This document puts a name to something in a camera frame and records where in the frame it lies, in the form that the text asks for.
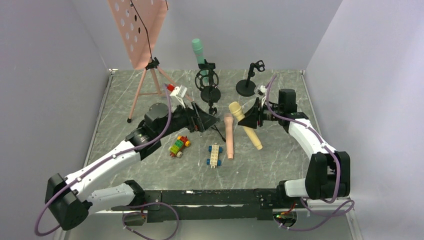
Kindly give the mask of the yellow cream microphone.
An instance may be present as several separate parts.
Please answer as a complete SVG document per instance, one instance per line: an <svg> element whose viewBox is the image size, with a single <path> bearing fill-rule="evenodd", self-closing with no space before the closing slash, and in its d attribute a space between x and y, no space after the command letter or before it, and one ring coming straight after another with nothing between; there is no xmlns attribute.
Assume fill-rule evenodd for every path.
<svg viewBox="0 0 424 240"><path fill-rule="evenodd" d="M228 108L230 113L238 120L238 123L240 123L241 120L245 118L245 114L242 111L242 107L237 101L230 103ZM243 126L243 129L245 133L247 134L247 136L249 137L250 141L252 142L253 146L257 150L261 150L263 148L263 145L260 139L258 138L256 132L254 131L254 129L248 126Z"/></svg>

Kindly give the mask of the black round-base mic stand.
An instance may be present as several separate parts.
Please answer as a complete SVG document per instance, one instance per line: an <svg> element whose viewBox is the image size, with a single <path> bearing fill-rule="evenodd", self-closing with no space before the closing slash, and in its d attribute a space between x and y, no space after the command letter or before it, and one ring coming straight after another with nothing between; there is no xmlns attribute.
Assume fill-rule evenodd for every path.
<svg viewBox="0 0 424 240"><path fill-rule="evenodd" d="M199 72L195 76L195 85L200 91L201 99L206 103L217 103L221 98L221 92L218 89L220 83L219 76L215 72L216 64L213 62L199 63Z"/></svg>

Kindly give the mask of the black shock-mount tripod stand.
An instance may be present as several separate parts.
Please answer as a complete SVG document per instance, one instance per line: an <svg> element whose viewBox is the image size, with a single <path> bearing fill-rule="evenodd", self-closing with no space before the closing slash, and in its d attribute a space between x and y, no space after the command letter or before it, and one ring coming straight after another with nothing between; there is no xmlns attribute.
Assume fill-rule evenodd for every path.
<svg viewBox="0 0 424 240"><path fill-rule="evenodd" d="M208 113L215 116L218 112L217 108L214 106L221 98L221 92L218 89L219 77L213 69L209 69L209 81L202 89L197 89L200 91L201 99L208 104Z"/></svg>

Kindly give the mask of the teal green microphone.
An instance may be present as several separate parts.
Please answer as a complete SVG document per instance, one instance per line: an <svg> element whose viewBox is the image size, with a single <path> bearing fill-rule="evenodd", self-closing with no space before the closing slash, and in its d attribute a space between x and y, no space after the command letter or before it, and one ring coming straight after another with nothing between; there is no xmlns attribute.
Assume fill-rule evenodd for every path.
<svg viewBox="0 0 424 240"><path fill-rule="evenodd" d="M198 89L203 89L209 84L209 69L208 62L204 57L204 46L199 38L194 38L191 41L191 47L199 68L195 75L195 84Z"/></svg>

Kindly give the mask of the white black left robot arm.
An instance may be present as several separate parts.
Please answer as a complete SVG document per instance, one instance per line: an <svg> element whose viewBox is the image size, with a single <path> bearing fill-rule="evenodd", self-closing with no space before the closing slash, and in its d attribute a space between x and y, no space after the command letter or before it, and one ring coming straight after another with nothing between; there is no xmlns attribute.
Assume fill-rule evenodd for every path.
<svg viewBox="0 0 424 240"><path fill-rule="evenodd" d="M188 129L203 133L221 120L202 110L195 102L191 106L155 103L139 125L109 153L86 167L47 181L45 207L64 231L81 224L89 215L117 206L142 204L145 192L134 180L127 180L115 188L96 190L105 179L141 162L161 147L161 138Z"/></svg>

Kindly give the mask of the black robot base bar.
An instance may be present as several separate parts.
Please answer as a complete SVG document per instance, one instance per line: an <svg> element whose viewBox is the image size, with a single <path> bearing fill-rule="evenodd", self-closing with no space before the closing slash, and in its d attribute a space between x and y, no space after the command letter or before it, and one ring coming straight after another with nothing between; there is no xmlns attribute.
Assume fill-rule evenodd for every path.
<svg viewBox="0 0 424 240"><path fill-rule="evenodd" d="M256 219L271 221L282 212L304 210L298 197L275 188L146 190L130 208L147 213L148 223L171 220Z"/></svg>

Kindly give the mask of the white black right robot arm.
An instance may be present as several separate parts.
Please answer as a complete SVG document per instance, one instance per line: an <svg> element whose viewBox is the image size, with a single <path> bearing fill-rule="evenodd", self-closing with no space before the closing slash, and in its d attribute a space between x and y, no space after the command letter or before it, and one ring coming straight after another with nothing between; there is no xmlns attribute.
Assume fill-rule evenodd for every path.
<svg viewBox="0 0 424 240"><path fill-rule="evenodd" d="M282 88L278 91L278 102L269 101L268 88L259 90L261 96L254 105L242 112L238 102L229 105L230 115L236 117L238 125L247 128L253 136L256 148L261 143L255 129L265 121L278 122L285 132L293 137L309 158L304 178L283 180L277 190L283 199L309 198L333 203L335 199L347 197L351 190L351 159L347 152L338 151L328 144L314 129L308 116L298 111L295 90Z"/></svg>

